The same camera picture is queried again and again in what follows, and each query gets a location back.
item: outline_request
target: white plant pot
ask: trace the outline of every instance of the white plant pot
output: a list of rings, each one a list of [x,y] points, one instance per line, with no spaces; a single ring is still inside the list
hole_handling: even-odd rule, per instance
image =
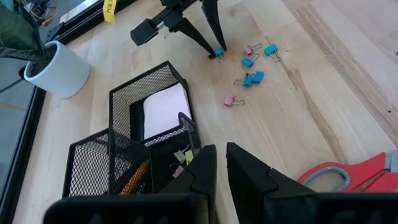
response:
[[[32,62],[25,68],[24,78],[31,84],[60,98],[69,98],[79,92],[90,76],[90,64],[77,56],[59,41],[46,44],[57,46],[51,62],[34,77],[30,76]]]

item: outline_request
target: floor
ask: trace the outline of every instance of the floor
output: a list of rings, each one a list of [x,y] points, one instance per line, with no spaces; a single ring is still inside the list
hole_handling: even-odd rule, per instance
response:
[[[14,223],[41,222],[60,199],[68,147],[108,127],[109,91],[165,60],[187,79],[202,143],[217,146],[221,223],[237,223],[226,171],[228,141],[292,179],[322,162],[355,164],[397,149],[397,1],[218,5],[228,46],[224,63],[208,60],[193,40],[166,29],[136,46],[129,32],[162,9],[159,0],[138,0],[117,13],[114,24],[104,22],[67,45],[90,63],[90,79],[70,99],[46,96]],[[219,47],[199,1],[184,14]],[[260,50],[254,66],[244,68],[243,47],[256,42],[276,44],[282,60],[275,63]],[[266,73],[260,85],[233,85],[256,70]],[[246,105],[225,107],[227,94]],[[330,190],[322,183],[311,187]]]
[[[41,39],[45,41],[48,30],[58,24],[61,16],[83,1],[84,0],[51,0],[50,5],[57,7],[59,13],[48,26],[39,27]],[[22,60],[0,58],[0,68],[2,71],[0,76],[0,89],[20,79],[18,71],[25,64],[26,62]],[[24,109],[29,105],[32,90],[33,85],[21,81],[0,93],[0,102],[23,109],[15,109],[0,105],[0,192],[2,192],[4,182],[6,181],[9,165],[14,155],[21,126],[25,118]]]

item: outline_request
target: scissors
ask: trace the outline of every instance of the scissors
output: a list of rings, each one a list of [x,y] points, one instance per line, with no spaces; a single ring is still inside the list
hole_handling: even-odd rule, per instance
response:
[[[338,162],[325,162],[302,175],[297,182],[307,185],[319,175],[334,171],[344,178],[343,185],[337,187],[334,192],[351,192],[364,184],[382,171],[376,180],[369,184],[363,192],[396,192],[398,191],[398,151],[387,155],[382,152],[364,162],[355,165],[345,165]]]

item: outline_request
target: black cable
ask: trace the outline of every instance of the black cable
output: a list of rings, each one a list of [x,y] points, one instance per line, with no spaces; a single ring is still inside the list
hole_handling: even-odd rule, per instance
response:
[[[10,85],[6,86],[5,88],[2,88],[2,89],[0,90],[0,94],[1,94],[2,92],[4,92],[4,91],[8,90],[9,88],[13,87],[14,85],[18,84],[18,83],[21,82],[22,80],[23,80],[23,79],[20,78],[20,79],[18,79],[17,81],[11,83]]]

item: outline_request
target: white sticky note pad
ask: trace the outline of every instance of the white sticky note pad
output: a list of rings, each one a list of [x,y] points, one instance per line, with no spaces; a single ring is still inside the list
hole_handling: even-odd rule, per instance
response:
[[[178,126],[179,112],[192,118],[187,92],[180,83],[148,97],[144,101],[144,138]]]

